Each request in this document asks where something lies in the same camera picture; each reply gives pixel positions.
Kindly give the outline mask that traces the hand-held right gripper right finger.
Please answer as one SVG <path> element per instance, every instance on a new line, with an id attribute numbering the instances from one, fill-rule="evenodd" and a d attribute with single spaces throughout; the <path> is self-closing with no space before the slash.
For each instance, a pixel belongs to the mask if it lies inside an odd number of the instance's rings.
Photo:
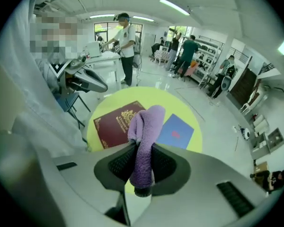
<path id="1" fill-rule="evenodd" d="M 181 148 L 154 145 L 155 185 L 136 227 L 254 227 L 276 203 L 224 162 Z"/>

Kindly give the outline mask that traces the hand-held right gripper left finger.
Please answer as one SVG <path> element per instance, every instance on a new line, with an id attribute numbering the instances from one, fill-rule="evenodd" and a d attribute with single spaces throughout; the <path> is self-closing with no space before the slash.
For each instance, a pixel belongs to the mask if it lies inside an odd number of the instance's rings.
<path id="1" fill-rule="evenodd" d="M 52 157 L 21 136 L 0 136 L 0 181 L 43 227 L 126 227 L 125 181 L 109 164 L 123 152 L 117 147 Z"/>

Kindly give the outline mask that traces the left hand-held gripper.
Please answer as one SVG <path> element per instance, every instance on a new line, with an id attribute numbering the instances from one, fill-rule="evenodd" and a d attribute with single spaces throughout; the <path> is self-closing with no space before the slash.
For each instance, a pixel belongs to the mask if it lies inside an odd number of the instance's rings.
<path id="1" fill-rule="evenodd" d="M 108 85 L 104 79 L 91 69 L 81 69 L 86 63 L 87 57 L 80 55 L 76 59 L 69 59 L 64 64 L 49 64 L 49 68 L 57 80 L 61 93 L 69 94 L 70 88 L 74 91 L 106 92 Z"/>

